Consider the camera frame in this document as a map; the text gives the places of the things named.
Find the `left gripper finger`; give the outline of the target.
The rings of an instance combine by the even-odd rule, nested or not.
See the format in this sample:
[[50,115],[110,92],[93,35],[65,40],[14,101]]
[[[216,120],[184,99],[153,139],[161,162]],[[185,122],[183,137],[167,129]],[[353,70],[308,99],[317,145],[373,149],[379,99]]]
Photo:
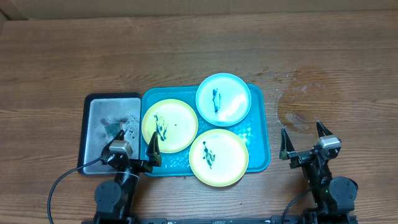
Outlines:
[[113,141],[123,141],[124,136],[125,136],[125,131],[123,129],[121,129],[120,132],[118,132],[117,135],[115,135],[115,137],[113,138]]
[[149,158],[149,164],[151,166],[160,167],[162,165],[162,157],[160,154],[157,132],[154,132],[150,139],[146,155]]

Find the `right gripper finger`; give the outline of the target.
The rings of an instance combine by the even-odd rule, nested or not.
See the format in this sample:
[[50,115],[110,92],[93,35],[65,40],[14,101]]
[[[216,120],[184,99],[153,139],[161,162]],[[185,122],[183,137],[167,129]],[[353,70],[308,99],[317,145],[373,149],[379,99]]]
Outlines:
[[295,152],[295,149],[292,145],[292,142],[287,134],[285,128],[281,129],[281,145],[280,145],[280,153],[279,159],[287,160],[290,158],[290,155]]
[[318,137],[333,135],[333,133],[329,129],[327,129],[321,121],[317,121],[317,132]]

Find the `pink green sponge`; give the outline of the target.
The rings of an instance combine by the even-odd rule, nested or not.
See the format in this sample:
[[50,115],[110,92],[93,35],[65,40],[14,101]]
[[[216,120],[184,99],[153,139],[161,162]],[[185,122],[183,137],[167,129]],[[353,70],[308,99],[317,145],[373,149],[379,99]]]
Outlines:
[[104,125],[104,129],[106,132],[106,136],[109,140],[114,139],[120,130],[122,130],[123,124],[122,123],[109,123]]

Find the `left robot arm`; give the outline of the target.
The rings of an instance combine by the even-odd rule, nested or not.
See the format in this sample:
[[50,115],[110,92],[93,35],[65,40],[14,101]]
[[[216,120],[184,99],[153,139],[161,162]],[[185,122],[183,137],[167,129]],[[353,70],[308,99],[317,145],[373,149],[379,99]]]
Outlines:
[[154,167],[160,167],[158,134],[153,133],[146,149],[148,160],[133,159],[132,147],[124,139],[125,132],[117,133],[102,150],[100,161],[116,169],[113,180],[99,184],[95,190],[96,213],[93,223],[136,223],[131,213],[139,174],[151,173]]

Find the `light blue plate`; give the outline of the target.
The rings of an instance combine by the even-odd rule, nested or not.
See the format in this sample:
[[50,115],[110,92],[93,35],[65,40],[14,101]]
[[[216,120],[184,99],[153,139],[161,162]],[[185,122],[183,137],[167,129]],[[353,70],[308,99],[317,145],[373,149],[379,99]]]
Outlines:
[[230,73],[216,73],[204,79],[195,96],[199,114],[215,126],[239,123],[249,113],[251,102],[248,85]]

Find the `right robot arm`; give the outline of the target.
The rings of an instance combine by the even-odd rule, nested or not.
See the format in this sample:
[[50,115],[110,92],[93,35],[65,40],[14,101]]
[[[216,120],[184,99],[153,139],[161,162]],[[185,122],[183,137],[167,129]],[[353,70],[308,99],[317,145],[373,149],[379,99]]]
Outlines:
[[[322,122],[317,122],[318,141],[306,151],[297,152],[285,128],[281,129],[279,159],[289,160],[290,168],[301,168],[309,189],[295,197],[274,223],[357,223],[354,201],[358,193],[357,183],[347,177],[333,177],[328,162],[336,158],[341,149],[341,140],[329,131]],[[304,196],[312,194],[315,207],[306,208],[301,215],[288,216],[289,208]]]

